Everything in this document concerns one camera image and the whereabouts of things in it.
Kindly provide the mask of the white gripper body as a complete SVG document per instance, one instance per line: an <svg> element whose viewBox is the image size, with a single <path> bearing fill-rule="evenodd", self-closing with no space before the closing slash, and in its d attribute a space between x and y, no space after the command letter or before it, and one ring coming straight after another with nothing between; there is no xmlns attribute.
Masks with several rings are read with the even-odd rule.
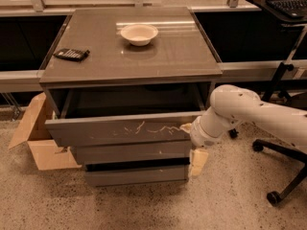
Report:
<svg viewBox="0 0 307 230"><path fill-rule="evenodd" d="M191 142L197 148L214 145L218 141L216 134L215 125L211 118L199 116L191 125Z"/></svg>

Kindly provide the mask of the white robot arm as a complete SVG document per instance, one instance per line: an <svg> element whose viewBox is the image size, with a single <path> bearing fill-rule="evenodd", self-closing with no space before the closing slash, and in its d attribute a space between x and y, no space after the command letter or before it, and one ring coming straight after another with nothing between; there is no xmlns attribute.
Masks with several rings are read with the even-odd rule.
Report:
<svg viewBox="0 0 307 230"><path fill-rule="evenodd" d="M208 158L207 147L241 123L248 122L267 131L293 148L307 149L307 112L262 101L253 91L224 84L213 90L210 106L192 123L180 129L190 135L189 176L198 176Z"/></svg>

